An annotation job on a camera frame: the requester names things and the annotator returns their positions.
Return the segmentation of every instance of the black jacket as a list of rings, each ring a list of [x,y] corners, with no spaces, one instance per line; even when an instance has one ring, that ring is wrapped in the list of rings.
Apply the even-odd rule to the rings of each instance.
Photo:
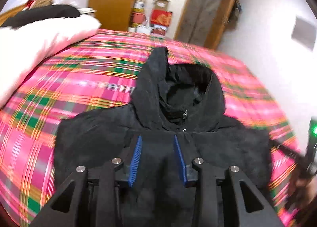
[[[133,134],[142,135],[137,180],[123,198],[125,226],[191,226],[195,188],[183,187],[178,177],[175,134],[215,166],[238,165],[263,192],[271,177],[268,133],[224,116],[224,96],[212,70],[170,65],[167,54],[166,48],[153,50],[129,104],[63,120],[57,132],[56,187],[78,165],[100,166],[117,157]]]
[[[18,12],[15,16],[6,19],[0,27],[18,28],[29,23],[51,18],[75,18],[80,12],[70,5],[52,5],[33,8]]]

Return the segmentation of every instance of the hand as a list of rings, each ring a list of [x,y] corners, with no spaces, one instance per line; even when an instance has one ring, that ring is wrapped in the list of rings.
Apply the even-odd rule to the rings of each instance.
[[[303,197],[300,201],[297,201],[296,206],[299,209],[305,209],[317,195],[317,179],[300,179],[299,167],[296,167],[290,178],[290,183],[288,186],[288,195],[292,195],[297,189],[303,189]]]

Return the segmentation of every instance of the red bag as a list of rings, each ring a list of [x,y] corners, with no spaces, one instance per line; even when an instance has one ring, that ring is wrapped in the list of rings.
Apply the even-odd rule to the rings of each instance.
[[[151,24],[168,27],[171,23],[172,12],[154,9],[151,15]]]

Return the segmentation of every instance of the plaid blanket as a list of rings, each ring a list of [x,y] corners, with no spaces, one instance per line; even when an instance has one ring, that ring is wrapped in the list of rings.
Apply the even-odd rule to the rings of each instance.
[[[138,72],[156,46],[168,48],[172,64],[210,67],[221,82],[226,115],[246,126],[266,127],[272,139],[296,148],[285,115],[242,62],[177,41],[99,30],[42,62],[0,110],[0,202],[19,226],[27,226],[54,193],[53,148],[60,120],[128,103]],[[291,226],[295,211],[287,212],[284,204],[295,164],[278,150],[271,152],[271,195],[279,217]]]

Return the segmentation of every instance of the hood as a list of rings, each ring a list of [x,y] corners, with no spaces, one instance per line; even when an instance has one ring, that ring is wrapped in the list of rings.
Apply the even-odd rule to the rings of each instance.
[[[138,120],[151,130],[212,131],[225,112],[216,74],[202,65],[170,65],[166,47],[153,49],[131,98]]]

